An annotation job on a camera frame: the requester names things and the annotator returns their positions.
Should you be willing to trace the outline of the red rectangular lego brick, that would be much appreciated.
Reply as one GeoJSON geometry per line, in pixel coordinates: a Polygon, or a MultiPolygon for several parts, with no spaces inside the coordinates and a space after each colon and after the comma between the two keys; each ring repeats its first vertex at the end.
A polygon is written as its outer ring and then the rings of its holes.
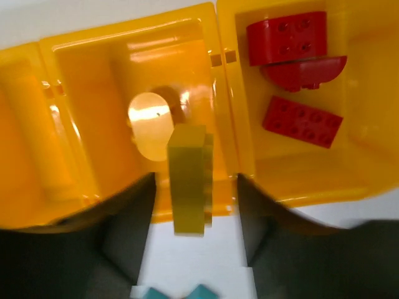
{"type": "Polygon", "coordinates": [[[265,65],[260,71],[266,79],[288,92],[302,88],[315,90],[337,78],[347,63],[347,56],[324,57],[284,64],[265,65]]]}

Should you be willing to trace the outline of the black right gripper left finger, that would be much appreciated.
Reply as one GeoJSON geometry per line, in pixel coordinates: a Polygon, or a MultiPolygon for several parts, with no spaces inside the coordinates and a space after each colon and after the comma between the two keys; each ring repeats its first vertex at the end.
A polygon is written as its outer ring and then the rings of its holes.
{"type": "Polygon", "coordinates": [[[1,230],[2,298],[129,298],[156,197],[155,174],[51,225],[1,230]]]}

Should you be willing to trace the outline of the yellow oval lego brick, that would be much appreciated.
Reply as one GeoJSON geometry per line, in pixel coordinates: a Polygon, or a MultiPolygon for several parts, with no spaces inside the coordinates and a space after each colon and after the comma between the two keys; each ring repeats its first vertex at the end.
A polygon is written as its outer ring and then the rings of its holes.
{"type": "Polygon", "coordinates": [[[150,161],[166,160],[166,147],[174,130],[166,100],[157,93],[139,93],[129,104],[128,119],[140,154],[150,161]]]}

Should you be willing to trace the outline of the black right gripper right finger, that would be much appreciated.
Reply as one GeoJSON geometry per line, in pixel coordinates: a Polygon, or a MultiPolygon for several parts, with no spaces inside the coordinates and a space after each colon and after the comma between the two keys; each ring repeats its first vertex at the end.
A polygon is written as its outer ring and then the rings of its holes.
{"type": "Polygon", "coordinates": [[[398,221],[339,229],[290,211],[243,174],[236,190],[258,298],[398,297],[398,221]]]}

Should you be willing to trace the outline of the red oval lego brick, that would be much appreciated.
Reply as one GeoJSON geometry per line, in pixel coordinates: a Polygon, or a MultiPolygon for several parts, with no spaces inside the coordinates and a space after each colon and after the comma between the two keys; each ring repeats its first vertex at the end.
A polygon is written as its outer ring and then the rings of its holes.
{"type": "Polygon", "coordinates": [[[327,13],[324,11],[265,19],[246,28],[251,66],[327,55],[327,13]]]}

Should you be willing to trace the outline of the red curved lego brick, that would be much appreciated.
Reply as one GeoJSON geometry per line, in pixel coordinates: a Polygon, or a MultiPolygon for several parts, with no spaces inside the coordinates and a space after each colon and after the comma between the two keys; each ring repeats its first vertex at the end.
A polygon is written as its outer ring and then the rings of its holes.
{"type": "Polygon", "coordinates": [[[343,118],[285,98],[273,96],[262,121],[270,132],[330,148],[343,118]]]}

